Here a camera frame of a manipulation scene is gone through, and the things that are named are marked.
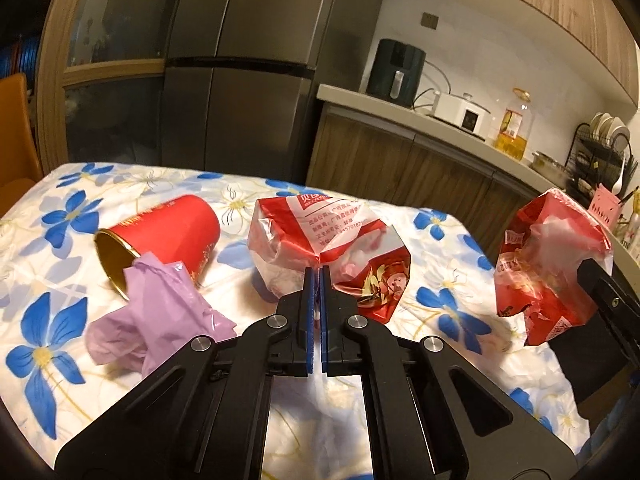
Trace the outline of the purple plastic bag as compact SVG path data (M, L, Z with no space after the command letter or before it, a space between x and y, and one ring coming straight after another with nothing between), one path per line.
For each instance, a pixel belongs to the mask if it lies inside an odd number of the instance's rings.
M197 336L234 338L235 322L213 309L180 261L162 263L147 252L124 271L126 306L91 322L86 347L98 365L145 377Z

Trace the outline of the red paper cup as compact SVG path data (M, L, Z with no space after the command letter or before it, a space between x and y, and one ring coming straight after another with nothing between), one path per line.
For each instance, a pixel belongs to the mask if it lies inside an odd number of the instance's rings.
M180 262L194 283L201 281L221 236L215 211L196 195L183 195L94 234L99 262L122 298L125 270L150 252L162 263Z

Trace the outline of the red white snack bag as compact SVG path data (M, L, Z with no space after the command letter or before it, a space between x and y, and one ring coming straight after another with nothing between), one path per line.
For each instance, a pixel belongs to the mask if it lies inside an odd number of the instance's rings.
M411 255L393 226L361 200L323 194L261 198L247 248L278 298L303 288L308 268L330 271L332 287L358 312L390 322L410 280Z

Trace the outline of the pink utensil holder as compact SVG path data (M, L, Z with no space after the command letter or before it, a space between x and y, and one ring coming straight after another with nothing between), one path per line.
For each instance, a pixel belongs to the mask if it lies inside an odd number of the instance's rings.
M599 184L594 191L588 212L602 226L605 226L610 232L614 232L622 209L623 205L620 199L602 184Z

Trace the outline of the black dish rack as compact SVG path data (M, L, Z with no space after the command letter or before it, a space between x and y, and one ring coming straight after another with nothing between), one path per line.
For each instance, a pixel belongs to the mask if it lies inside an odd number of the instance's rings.
M608 113L597 113L590 122L581 122L574 131L565 167L570 173L567 193L585 208L599 185L623 198L638 167L628 127Z

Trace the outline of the stainless steel bowl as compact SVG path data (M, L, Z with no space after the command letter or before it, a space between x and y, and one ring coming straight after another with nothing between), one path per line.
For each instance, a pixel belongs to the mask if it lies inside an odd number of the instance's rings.
M566 190L570 181L573 179L570 172L563 165L538 151L533 152L533 160L530 168L561 190Z

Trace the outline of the cooking oil bottle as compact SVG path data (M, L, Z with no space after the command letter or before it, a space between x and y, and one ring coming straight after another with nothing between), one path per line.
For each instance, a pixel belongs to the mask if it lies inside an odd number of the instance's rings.
M528 91L513 88L512 92L514 98L504 109L495 148L520 162L533 127L534 112Z

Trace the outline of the white rice cooker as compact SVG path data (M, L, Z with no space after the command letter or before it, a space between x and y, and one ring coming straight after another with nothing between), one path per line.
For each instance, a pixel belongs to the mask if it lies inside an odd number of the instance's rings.
M457 96L447 92L437 92L431 115L471 136L476 136L483 141L487 139L490 111L475 103L469 93Z

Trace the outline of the wooden lower cabinet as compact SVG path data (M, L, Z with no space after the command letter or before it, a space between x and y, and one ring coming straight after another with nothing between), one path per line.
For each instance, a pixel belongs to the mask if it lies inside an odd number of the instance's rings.
M503 232L536 191L424 134L329 103L314 103L317 128L307 183L317 188L452 214L490 262ZM600 316L555 338L552 349L591 418L629 392L632 366Z

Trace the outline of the orange chair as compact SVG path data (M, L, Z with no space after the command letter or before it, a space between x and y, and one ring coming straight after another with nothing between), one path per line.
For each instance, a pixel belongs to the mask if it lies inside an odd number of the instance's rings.
M1 79L0 142L0 200L4 216L42 179L28 116L27 79L23 73Z

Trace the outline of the black air fryer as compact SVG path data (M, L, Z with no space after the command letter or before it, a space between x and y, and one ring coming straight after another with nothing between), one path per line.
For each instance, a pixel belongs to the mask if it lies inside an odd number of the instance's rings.
M425 62L425 52L411 44L381 39L366 88L368 96L412 107Z

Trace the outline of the wooden glass door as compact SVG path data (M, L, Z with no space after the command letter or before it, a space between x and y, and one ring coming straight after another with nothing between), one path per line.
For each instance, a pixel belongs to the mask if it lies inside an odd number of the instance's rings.
M36 73L43 169L160 162L160 98L179 0L52 0Z

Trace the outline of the dark grey refrigerator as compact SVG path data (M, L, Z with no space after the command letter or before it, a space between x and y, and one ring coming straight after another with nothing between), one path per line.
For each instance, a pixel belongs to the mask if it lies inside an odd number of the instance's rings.
M358 90L382 0L179 0L160 161L306 179L324 84Z

